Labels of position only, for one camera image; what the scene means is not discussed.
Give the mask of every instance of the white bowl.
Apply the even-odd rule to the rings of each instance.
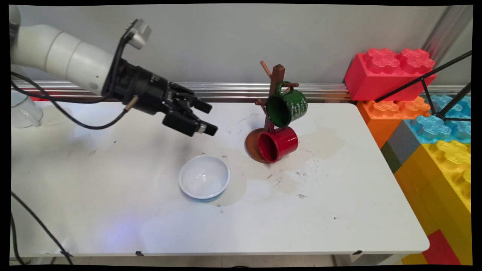
[[[217,199],[229,184],[228,164],[213,155],[200,155],[189,160],[179,172],[179,186],[191,198],[207,202]]]

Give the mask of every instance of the wooden mug stand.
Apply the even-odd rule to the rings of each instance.
[[[264,63],[264,61],[261,61],[261,66],[263,66],[263,69],[265,70],[266,74],[268,75],[269,79],[271,80],[271,84],[269,85],[269,96],[275,95],[276,94],[276,86],[284,81],[284,70],[285,68],[283,65],[278,64],[273,67],[273,73],[271,73]],[[283,87],[298,87],[298,83],[285,83],[283,84]],[[259,152],[258,148],[258,136],[259,133],[262,131],[272,131],[274,130],[274,125],[269,121],[268,115],[266,114],[266,109],[265,109],[265,103],[261,101],[261,99],[258,99],[257,102],[254,104],[261,106],[263,109],[266,118],[265,118],[265,127],[264,128],[259,128],[251,131],[248,136],[246,137],[246,140],[244,142],[246,146],[246,150],[248,151],[249,155],[251,158],[253,158],[255,161],[260,162],[260,163],[268,163],[266,160],[263,159],[261,156],[261,153]]]

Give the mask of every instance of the red mug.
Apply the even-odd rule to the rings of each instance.
[[[281,157],[298,148],[298,136],[290,127],[261,132],[258,136],[261,156],[269,163],[275,163]]]

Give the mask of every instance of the white table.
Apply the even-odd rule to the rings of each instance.
[[[420,253],[429,243],[357,108],[310,104],[290,126],[298,149],[276,164],[252,160],[248,133],[264,124],[254,104],[214,103],[198,116],[219,127],[188,137],[163,114],[131,110],[116,125],[77,126],[49,102],[39,128],[12,128],[12,190],[73,256],[344,254],[377,263]],[[120,103],[64,104],[90,125]],[[185,196],[178,172],[203,153],[231,168],[210,203]],[[20,255],[61,256],[12,199]],[[383,254],[367,258],[368,254]]]

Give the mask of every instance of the green mug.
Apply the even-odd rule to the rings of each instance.
[[[266,114],[277,127],[286,127],[290,122],[301,118],[308,110],[305,95],[290,87],[290,91],[281,93],[281,86],[288,81],[280,82],[276,86],[276,94],[266,100]]]

